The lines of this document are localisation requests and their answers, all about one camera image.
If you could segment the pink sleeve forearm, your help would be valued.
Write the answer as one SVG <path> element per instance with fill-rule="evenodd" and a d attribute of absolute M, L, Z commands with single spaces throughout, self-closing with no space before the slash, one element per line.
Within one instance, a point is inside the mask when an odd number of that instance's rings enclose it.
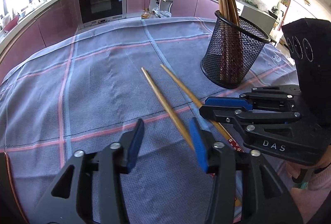
<path fill-rule="evenodd" d="M 313 217 L 324 217 L 327 210 L 318 211 L 325 203 L 330 203 L 330 147 L 314 166 L 314 172 L 308 182 L 307 188 L 292 188 L 291 196 L 295 201 L 304 223 L 309 223 Z"/>

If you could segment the right hand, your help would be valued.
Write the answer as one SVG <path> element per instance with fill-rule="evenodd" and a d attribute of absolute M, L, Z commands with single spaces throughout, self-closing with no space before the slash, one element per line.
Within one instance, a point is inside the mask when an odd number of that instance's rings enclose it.
<path fill-rule="evenodd" d="M 293 188 L 317 190 L 320 184 L 319 175 L 324 170 L 324 166 L 321 163 L 315 166 L 304 166 L 286 161 L 285 169 L 291 179 Z"/>

